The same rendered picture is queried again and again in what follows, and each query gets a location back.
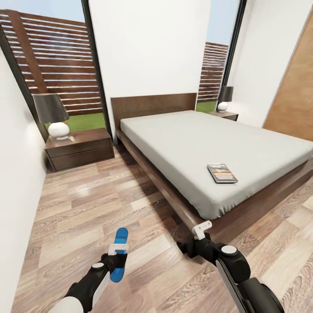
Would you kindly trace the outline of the hardback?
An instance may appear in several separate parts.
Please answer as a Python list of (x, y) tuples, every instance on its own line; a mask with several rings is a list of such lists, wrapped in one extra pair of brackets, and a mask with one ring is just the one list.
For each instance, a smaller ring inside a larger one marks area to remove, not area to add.
[(207, 164), (212, 176), (218, 183), (237, 183), (238, 179), (226, 164)]

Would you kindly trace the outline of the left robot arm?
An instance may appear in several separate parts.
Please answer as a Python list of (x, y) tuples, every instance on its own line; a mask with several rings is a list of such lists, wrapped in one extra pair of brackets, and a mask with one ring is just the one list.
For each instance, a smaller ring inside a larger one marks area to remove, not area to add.
[(104, 253), (101, 261), (91, 266), (87, 275), (75, 282), (68, 293), (48, 313), (88, 313), (107, 287), (110, 274), (116, 268), (124, 268), (128, 253), (116, 251), (129, 250), (128, 244), (110, 244), (109, 252)]

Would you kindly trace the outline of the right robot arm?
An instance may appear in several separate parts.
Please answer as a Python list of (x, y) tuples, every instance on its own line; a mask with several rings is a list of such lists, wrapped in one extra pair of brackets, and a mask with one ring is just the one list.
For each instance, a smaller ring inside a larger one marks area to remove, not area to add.
[(250, 266), (235, 246), (215, 244), (209, 233), (203, 232), (210, 227), (209, 220), (203, 222), (192, 229), (195, 238), (184, 244), (176, 241), (181, 252), (191, 259), (200, 255), (217, 266), (240, 313), (285, 313), (272, 290), (257, 278), (250, 278)]

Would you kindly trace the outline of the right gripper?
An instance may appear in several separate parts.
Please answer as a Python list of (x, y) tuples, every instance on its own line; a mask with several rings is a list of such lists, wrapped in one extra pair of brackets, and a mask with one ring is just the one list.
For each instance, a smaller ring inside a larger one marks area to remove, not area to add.
[(183, 254), (187, 253), (188, 257), (190, 257), (191, 259), (197, 255), (200, 255), (201, 257), (207, 260), (205, 256), (205, 248), (212, 241), (209, 233), (205, 232), (204, 235), (205, 238), (201, 240), (196, 240), (195, 238), (193, 238), (184, 244), (179, 241), (176, 241), (176, 244), (178, 245), (181, 252)]

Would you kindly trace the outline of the sandal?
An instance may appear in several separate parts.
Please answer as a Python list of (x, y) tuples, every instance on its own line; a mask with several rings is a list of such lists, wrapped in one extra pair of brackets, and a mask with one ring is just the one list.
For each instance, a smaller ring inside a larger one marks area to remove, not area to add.
[[(127, 238), (128, 238), (128, 230), (124, 227), (119, 228), (116, 233), (116, 238), (115, 238), (115, 244), (126, 244), (127, 243)], [(116, 251), (117, 254), (126, 254), (126, 251)], [(123, 275), (125, 271), (125, 266), (124, 268), (116, 268), (114, 271), (110, 274), (110, 279), (114, 283), (118, 283), (122, 280)]]

